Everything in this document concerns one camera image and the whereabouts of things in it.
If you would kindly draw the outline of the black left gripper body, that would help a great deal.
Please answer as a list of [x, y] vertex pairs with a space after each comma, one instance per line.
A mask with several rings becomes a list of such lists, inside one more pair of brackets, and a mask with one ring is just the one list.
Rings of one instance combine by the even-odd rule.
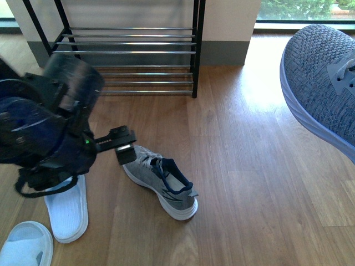
[[133, 131], [111, 129], [96, 139], [88, 123], [104, 79], [88, 63], [54, 54], [42, 75], [17, 74], [1, 61], [1, 163], [19, 166], [16, 191], [27, 197], [65, 192], [97, 154], [114, 150], [121, 165], [135, 161]]

